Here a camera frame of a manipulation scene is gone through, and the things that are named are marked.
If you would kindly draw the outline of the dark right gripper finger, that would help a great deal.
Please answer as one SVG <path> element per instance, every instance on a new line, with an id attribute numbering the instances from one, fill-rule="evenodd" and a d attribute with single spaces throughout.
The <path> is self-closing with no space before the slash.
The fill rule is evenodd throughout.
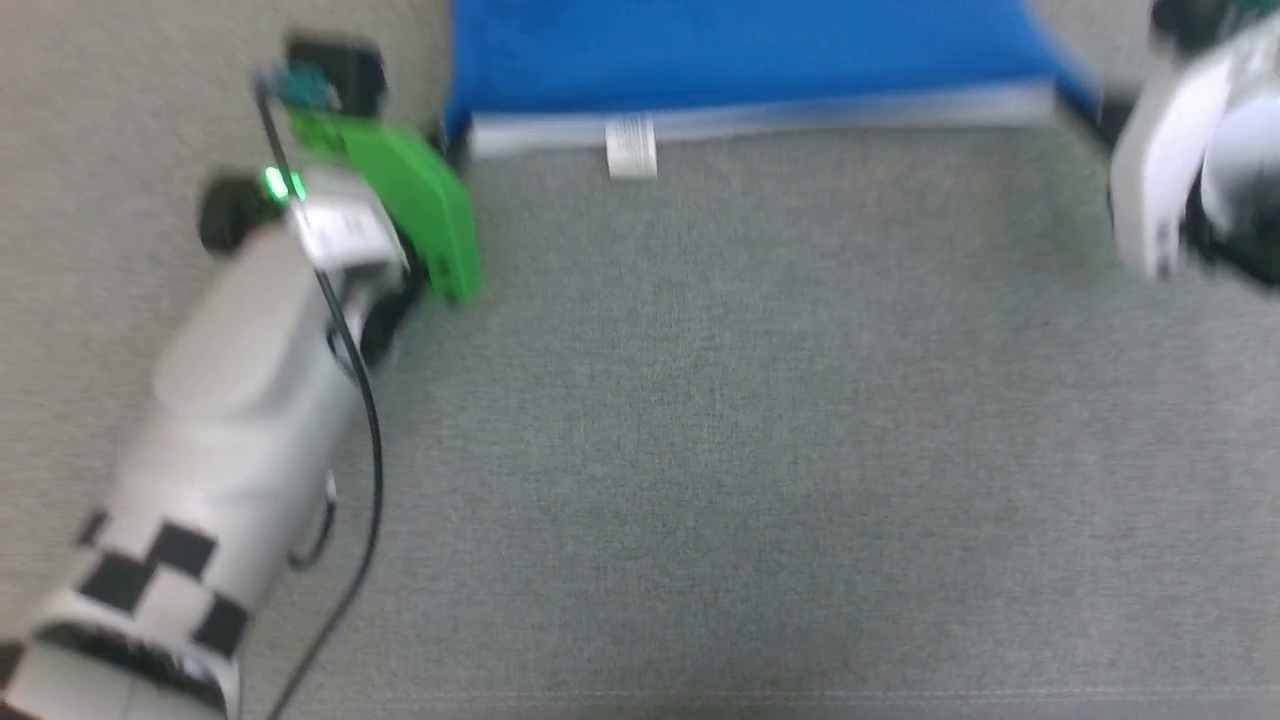
<path id="1" fill-rule="evenodd" d="M 1134 92 L 1103 92 L 1094 110 L 1094 138 L 1106 152 L 1114 152 L 1134 111 Z"/>

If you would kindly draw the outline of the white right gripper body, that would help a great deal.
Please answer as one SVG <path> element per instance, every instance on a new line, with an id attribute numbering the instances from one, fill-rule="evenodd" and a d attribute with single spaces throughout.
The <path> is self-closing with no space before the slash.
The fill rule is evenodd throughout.
<path id="1" fill-rule="evenodd" d="M 1108 172 L 1114 240 L 1125 265 L 1147 279 L 1181 264 L 1181 222 L 1228 109 L 1235 55 L 1219 47 L 1157 72 L 1115 145 Z"/>

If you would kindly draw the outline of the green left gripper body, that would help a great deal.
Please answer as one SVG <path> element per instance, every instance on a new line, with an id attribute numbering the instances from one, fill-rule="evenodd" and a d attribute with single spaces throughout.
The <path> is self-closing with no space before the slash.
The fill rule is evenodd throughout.
<path id="1" fill-rule="evenodd" d="M 289 128 L 310 168 L 291 165 L 212 176 L 198 201 L 197 236 L 215 256 L 234 252 L 259 225 L 280 218 L 291 196 L 320 186 L 321 169 L 352 170 L 381 201 L 402 245 L 430 290 L 452 304 L 470 304 L 483 283 L 474 205 L 465 182 L 433 138 L 376 119 L 289 110 Z"/>

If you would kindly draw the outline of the blue garment with white trim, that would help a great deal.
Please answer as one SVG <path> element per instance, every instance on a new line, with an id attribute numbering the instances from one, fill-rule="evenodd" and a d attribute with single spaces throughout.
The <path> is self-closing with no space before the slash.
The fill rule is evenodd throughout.
<path id="1" fill-rule="evenodd" d="M 442 137 L 476 155 L 856 126 L 1094 115 L 1100 82 L 1027 0 L 453 0 Z"/>

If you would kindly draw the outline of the grey fabric sofa seat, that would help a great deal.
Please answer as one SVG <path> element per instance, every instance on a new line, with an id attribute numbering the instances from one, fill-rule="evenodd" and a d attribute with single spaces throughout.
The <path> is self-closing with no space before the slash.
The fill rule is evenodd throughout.
<path id="1" fill-rule="evenodd" d="M 443 0 L 0 0 L 0 633 L 219 270 L 291 26 L 430 122 Z M 1280 301 L 1116 259 L 1070 126 L 468 165 L 384 534 L 291 720 L 1280 720 Z"/>

